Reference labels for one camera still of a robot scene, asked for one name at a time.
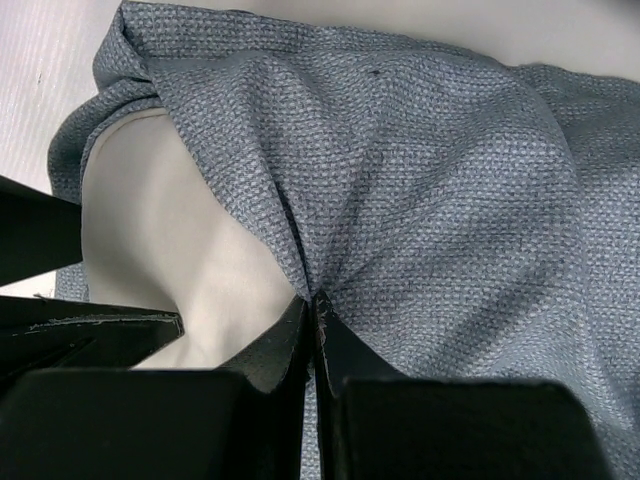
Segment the white pillow yellow edge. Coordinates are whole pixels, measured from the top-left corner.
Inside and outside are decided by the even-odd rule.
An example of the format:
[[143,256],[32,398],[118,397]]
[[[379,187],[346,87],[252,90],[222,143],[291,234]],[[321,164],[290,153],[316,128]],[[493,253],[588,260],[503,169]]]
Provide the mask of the white pillow yellow edge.
[[99,135],[81,203],[91,300],[182,319],[183,335],[145,359],[145,369],[217,367],[294,298],[271,251],[221,206],[162,109],[128,115]]

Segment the blue whale-print pillowcase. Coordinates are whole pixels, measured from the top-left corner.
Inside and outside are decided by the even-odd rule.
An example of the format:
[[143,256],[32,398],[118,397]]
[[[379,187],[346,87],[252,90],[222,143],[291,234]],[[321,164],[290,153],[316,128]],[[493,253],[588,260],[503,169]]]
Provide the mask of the blue whale-print pillowcase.
[[125,1],[55,135],[81,205],[108,127],[162,109],[294,298],[520,290],[639,336],[639,15],[560,1]]

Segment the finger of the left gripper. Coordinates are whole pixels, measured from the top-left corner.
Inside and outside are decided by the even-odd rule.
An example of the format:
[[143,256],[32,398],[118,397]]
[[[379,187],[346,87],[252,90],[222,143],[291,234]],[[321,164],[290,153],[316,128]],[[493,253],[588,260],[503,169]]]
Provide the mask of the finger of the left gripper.
[[1,298],[1,378],[45,368],[132,367],[184,334],[176,313]]
[[81,207],[3,177],[1,283],[9,285],[81,260]]

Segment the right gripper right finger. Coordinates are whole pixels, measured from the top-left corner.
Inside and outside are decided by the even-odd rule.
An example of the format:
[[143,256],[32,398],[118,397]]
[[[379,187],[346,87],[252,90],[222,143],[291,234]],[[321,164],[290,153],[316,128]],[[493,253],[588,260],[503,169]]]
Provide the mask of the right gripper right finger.
[[639,336],[542,291],[313,301],[326,479],[635,479]]

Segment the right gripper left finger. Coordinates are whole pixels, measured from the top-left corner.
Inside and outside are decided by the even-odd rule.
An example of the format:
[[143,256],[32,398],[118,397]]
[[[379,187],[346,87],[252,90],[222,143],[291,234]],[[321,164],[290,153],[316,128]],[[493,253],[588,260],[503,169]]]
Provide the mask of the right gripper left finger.
[[45,368],[1,378],[5,479],[295,479],[307,306],[217,368]]

